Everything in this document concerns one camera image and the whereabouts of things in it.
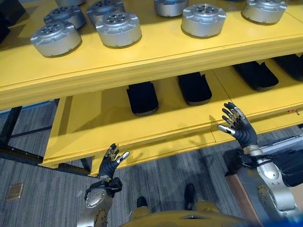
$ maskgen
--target gray carpet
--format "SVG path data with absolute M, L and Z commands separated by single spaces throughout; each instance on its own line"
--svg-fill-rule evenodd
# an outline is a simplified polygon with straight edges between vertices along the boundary
M 55 110 L 53 102 L 23 109 L 13 134 L 51 125 Z M 0 114 L 0 127 L 5 119 L 6 115 Z M 295 126 L 258 138 L 261 145 L 266 145 L 302 133 Z M 43 155 L 49 134 L 47 130 L 13 138 L 10 145 Z M 124 185 L 114 198 L 108 226 L 125 223 L 139 196 L 147 198 L 154 212 L 182 209 L 184 188 L 189 182 L 194 184 L 199 199 L 214 201 L 222 212 L 242 217 L 224 178 L 224 158 L 228 157 L 223 155 L 236 148 L 238 144 L 230 142 L 117 170 L 115 176 Z M 84 192 L 97 181 L 3 159 L 0 168 L 0 224 L 6 227 L 76 226 L 84 207 Z M 6 201 L 9 186 L 15 183 L 25 184 L 22 197 Z

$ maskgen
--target black foot pad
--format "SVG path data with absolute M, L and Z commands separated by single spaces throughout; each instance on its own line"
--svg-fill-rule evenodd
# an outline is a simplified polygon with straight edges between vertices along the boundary
M 132 112 L 137 116 L 148 116 L 158 109 L 158 99 L 151 82 L 133 84 L 127 90 Z
M 256 61 L 233 65 L 248 85 L 256 91 L 267 91 L 279 83 L 278 78 L 267 68 L 263 62 Z
M 185 210 L 193 210 L 195 206 L 195 187 L 192 183 L 189 183 L 185 187 L 185 192 L 184 192 L 184 209 Z
M 182 95 L 188 105 L 202 105 L 212 97 L 205 75 L 199 72 L 178 76 Z
M 6 25 L 0 24 L 0 43 L 4 40 L 4 38 L 10 32 L 9 28 Z
M 146 198 L 141 196 L 137 199 L 137 207 L 147 207 Z
M 291 77 L 303 81 L 303 55 L 298 57 L 295 54 L 290 54 L 274 59 Z

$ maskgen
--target wooden board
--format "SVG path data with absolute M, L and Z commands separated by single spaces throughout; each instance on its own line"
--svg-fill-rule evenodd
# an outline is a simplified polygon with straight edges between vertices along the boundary
M 272 59 L 265 63 L 279 80 L 265 92 L 250 88 L 232 66 L 213 70 L 231 100 L 251 119 L 303 106 L 303 83 L 292 79 Z
M 95 0 L 81 6 L 82 12 Z M 191 0 L 190 5 L 201 3 Z M 157 16 L 153 0 L 124 0 L 141 22 L 142 39 L 124 49 L 105 47 L 89 23 L 80 30 L 74 52 L 45 58 L 30 44 L 53 0 L 25 4 L 27 14 L 0 44 L 0 110 L 53 98 L 157 80 L 235 63 L 303 52 L 303 23 L 288 13 L 271 26 L 251 23 L 240 11 L 244 1 L 207 0 L 227 18 L 220 35 L 197 39 L 184 34 L 181 17 Z
M 222 122 L 220 109 L 229 98 L 211 70 L 205 76 L 213 96 L 200 106 L 186 104 L 176 77 L 155 81 L 159 109 L 147 117 L 131 112 L 127 87 L 60 99 L 43 164 L 94 156 L 113 141 L 128 148 Z
M 298 109 L 298 113 L 279 113 L 268 118 L 251 121 L 251 123 L 257 134 L 261 134 L 303 123 L 303 109 Z M 234 140 L 232 136 L 218 131 L 216 128 L 211 130 L 211 132 L 212 137 L 210 137 L 209 131 L 203 131 L 183 137 L 175 137 L 169 140 L 161 140 L 156 143 L 129 148 L 130 156 L 118 168 Z M 103 156 L 104 152 L 101 152 L 100 155 L 93 157 L 91 169 L 92 176 L 98 174 Z

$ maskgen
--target robot forearm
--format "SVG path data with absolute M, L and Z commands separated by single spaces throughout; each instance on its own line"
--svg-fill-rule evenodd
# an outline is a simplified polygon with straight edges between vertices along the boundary
M 251 157 L 263 155 L 258 145 L 243 150 Z M 258 167 L 249 169 L 248 173 L 258 188 L 258 198 L 268 215 L 279 220 L 298 213 L 294 196 L 284 184 L 278 167 L 266 158 L 257 159 L 257 163 Z

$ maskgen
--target mounting holes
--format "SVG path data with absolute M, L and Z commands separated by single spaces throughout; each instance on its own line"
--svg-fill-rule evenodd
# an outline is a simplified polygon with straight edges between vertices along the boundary
M 44 26 L 40 31 L 43 34 L 50 34 L 52 32 L 58 31 L 59 27 L 60 27 L 60 25 L 57 23 L 49 24 L 49 25 Z
M 214 14 L 217 13 L 217 9 L 212 6 L 198 6 L 196 10 L 201 14 Z
M 59 8 L 56 8 L 52 11 L 52 14 L 61 14 L 61 13 L 64 13 L 68 10 L 68 7 L 64 6 L 64 7 L 59 7 Z
M 108 5 L 112 5 L 112 1 L 104 0 L 104 1 L 98 1 L 95 3 L 96 7 L 104 7 L 104 6 L 108 6 Z
M 113 14 L 113 15 L 109 15 L 106 19 L 106 21 L 109 24 L 120 24 L 123 23 L 125 21 L 125 15 L 124 14 Z

